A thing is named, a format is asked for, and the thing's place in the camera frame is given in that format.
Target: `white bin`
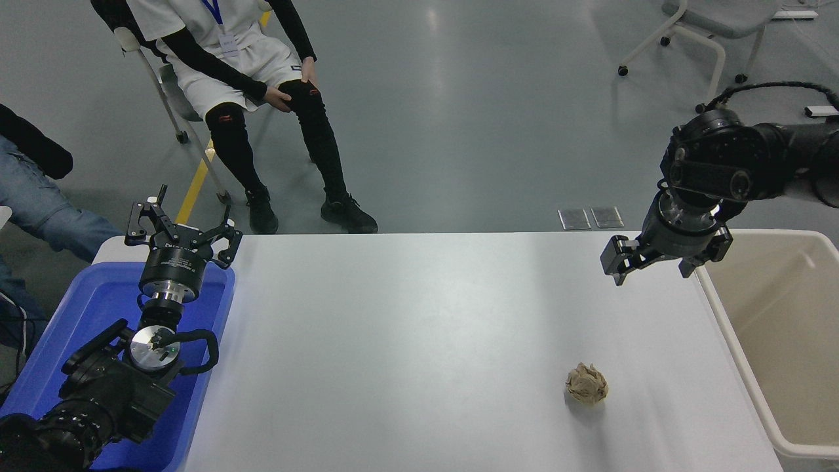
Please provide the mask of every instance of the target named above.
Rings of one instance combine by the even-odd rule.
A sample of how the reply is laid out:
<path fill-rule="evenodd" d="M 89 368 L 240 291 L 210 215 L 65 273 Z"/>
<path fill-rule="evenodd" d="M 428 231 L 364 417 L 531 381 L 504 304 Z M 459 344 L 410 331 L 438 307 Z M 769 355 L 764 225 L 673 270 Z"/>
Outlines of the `white bin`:
<path fill-rule="evenodd" d="M 696 273 L 775 449 L 839 459 L 839 251 L 821 233 L 732 231 Z"/>

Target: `lanyard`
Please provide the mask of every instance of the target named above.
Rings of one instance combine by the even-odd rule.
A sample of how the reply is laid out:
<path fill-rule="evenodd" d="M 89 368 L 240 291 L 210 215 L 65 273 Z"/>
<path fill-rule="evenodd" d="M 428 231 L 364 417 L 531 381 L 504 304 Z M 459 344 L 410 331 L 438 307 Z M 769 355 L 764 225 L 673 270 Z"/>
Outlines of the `lanyard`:
<path fill-rule="evenodd" d="M 216 23 L 221 26 L 224 22 L 221 21 L 221 8 L 218 7 L 218 0 L 212 0 L 212 5 L 207 0 L 201 0 L 201 2 L 210 10 L 212 17 L 216 19 Z"/>

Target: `seated person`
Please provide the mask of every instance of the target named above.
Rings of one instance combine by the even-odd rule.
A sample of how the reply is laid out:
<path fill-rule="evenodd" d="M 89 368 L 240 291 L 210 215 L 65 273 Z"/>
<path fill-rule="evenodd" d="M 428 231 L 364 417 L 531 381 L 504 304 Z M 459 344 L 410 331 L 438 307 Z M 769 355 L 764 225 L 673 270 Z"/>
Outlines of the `seated person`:
<path fill-rule="evenodd" d="M 122 234 L 105 218 L 73 207 L 55 183 L 73 168 L 73 157 L 35 126 L 0 105 L 0 206 L 12 208 L 9 222 L 92 262 L 106 239 Z M 26 317 L 29 322 L 18 321 Z M 0 257 L 0 344 L 32 352 L 47 319 L 26 285 Z"/>
<path fill-rule="evenodd" d="M 245 188 L 255 233 L 279 221 L 253 165 L 243 110 L 267 102 L 300 121 L 303 139 L 326 191 L 320 215 L 350 233 L 376 233 L 376 221 L 347 193 L 335 135 L 315 78 L 315 52 L 290 0 L 268 0 L 299 57 L 263 34 L 263 0 L 128 0 L 147 41 L 166 54 L 192 107 L 204 118 L 216 154 Z"/>

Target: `blue jeans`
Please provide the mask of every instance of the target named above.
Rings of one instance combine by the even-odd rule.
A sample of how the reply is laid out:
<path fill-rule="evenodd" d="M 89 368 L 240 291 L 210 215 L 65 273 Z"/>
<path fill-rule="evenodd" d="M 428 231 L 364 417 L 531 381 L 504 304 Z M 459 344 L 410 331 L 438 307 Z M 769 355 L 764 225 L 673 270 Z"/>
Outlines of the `blue jeans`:
<path fill-rule="evenodd" d="M 28 157 L 15 149 L 0 146 L 0 206 L 12 208 L 9 219 L 23 231 L 35 238 L 43 239 L 55 251 L 69 249 L 82 260 L 92 262 L 99 246 L 106 239 L 122 234 L 105 218 L 86 210 L 80 210 L 61 194 L 59 188 Z M 23 280 L 15 278 L 12 271 L 0 257 L 0 291 L 23 308 L 29 318 L 38 321 L 29 323 L 27 351 L 47 325 L 44 312 L 26 291 Z M 21 344 L 20 322 L 9 321 L 20 318 L 20 311 L 3 296 L 0 296 L 0 344 L 17 348 Z"/>

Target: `gray floor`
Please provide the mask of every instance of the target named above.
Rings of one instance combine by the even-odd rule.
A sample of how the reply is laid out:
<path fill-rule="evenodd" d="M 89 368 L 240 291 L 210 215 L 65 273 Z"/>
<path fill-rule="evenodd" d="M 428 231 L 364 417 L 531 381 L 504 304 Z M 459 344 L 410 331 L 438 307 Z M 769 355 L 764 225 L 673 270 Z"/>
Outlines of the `gray floor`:
<path fill-rule="evenodd" d="M 619 208 L 634 237 L 661 177 L 670 130 L 705 95 L 713 53 L 676 38 L 618 77 L 618 62 L 656 29 L 659 1 L 298 2 L 350 191 L 382 232 L 561 230 L 560 207 Z M 812 22 L 769 26 L 751 82 L 814 81 L 839 89 L 839 3 Z M 76 168 L 60 181 L 78 206 L 124 225 L 132 201 L 169 185 L 178 212 L 197 158 L 178 144 L 135 57 L 123 57 L 87 2 L 0 3 L 0 102 L 62 143 Z M 269 29 L 277 35 L 272 18 Z M 750 40 L 729 41 L 723 84 Z M 745 123 L 808 123 L 815 92 L 772 90 L 732 100 Z M 281 233 L 336 233 L 320 220 L 322 184 L 293 117 L 248 117 L 257 168 Z M 207 132 L 200 125 L 201 140 Z M 236 182 L 233 217 L 247 230 Z M 210 182 L 189 223 L 215 226 Z M 797 228 L 839 241 L 827 207 L 755 202 L 732 228 Z M 48 312 L 84 264 L 16 228 L 0 248 Z"/>

